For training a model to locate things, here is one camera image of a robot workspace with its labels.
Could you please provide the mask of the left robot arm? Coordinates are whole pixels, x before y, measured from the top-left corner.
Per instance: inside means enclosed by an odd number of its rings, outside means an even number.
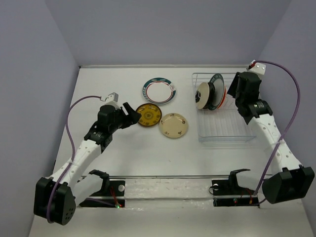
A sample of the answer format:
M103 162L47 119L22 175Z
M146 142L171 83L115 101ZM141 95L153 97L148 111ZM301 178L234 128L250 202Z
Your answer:
M66 225L72 219L76 207L93 193L104 195L109 190L109 175L100 170L83 173L108 147L113 134L119 129L136 124L141 115L125 102L118 106L107 102L100 107L97 121L84 136L79 148L66 163L48 178L36 183L33 212L49 223Z

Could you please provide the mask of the orange plate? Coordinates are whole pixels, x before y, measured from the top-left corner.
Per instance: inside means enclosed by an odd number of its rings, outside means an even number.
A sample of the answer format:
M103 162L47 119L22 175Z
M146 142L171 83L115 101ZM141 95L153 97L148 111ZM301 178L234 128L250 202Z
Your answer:
M221 100L219 106L217 107L218 109L223 105L223 103L225 101L225 98L226 98L226 94L227 94L227 89L226 89L226 86L224 86L224 93L223 93L223 96L222 96L222 100Z

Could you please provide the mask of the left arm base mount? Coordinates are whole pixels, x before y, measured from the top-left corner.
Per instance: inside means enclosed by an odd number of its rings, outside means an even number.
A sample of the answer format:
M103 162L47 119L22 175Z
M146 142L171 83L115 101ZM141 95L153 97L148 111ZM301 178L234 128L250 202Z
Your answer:
M108 173L100 170L92 170L89 175L94 175L102 180L100 189L92 193L80 207L103 207L103 208L124 208L125 207L125 181L111 180Z

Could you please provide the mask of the dark blue rimmed white plate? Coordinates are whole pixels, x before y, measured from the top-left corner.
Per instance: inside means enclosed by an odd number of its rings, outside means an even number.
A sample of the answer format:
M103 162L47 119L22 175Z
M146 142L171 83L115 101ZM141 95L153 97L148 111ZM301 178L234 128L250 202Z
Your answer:
M213 77L210 79L211 83L214 84L215 86L215 96L214 96L214 100L209 108L209 110L216 110L217 107L219 106L221 100L222 100L222 96L224 93L224 79L223 76L219 73L216 73L213 75Z

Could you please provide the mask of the yellow brown patterned plate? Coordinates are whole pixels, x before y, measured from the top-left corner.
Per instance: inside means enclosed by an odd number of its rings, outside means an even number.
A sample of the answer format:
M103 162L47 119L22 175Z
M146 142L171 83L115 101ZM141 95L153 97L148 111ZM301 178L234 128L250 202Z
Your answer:
M138 124L143 127L155 126L162 118L161 109L157 105L151 103L140 105L136 109L136 112L141 115Z

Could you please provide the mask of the cream plate with small prints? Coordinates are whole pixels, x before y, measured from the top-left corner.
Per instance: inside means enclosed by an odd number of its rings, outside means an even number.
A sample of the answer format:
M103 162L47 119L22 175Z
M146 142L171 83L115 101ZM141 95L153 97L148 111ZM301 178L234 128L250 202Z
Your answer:
M184 116L178 113L169 113L164 115L159 122L160 132L172 139L184 136L189 129L188 121Z

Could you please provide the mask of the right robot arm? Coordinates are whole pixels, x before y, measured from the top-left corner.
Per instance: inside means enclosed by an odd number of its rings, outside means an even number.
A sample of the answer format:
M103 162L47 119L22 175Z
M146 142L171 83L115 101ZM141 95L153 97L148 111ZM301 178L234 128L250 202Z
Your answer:
M304 198L315 173L294 156L275 123L269 104L259 98L261 79L256 73L237 72L228 90L235 99L238 113L256 135L259 146L268 158L272 176L249 169L234 170L227 181L228 190L238 194L244 188L261 192L270 204Z

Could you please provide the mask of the cream plate with black patch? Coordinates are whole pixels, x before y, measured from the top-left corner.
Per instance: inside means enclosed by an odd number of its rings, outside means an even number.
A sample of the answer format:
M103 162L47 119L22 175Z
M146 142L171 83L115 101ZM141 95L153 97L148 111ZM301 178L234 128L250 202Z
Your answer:
M208 105L208 100L209 100L209 95L210 95L210 88L208 83L203 82L201 83L195 94L195 103L196 103L196 108L199 110L204 109Z

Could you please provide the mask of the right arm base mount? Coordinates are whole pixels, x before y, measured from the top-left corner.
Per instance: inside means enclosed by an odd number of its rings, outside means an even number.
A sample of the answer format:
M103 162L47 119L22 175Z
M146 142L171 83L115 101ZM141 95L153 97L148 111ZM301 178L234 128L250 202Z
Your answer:
M230 172L227 179L211 181L208 189L213 195L214 207L260 206L257 196L252 189L239 186L237 174L245 174L250 169L238 169Z

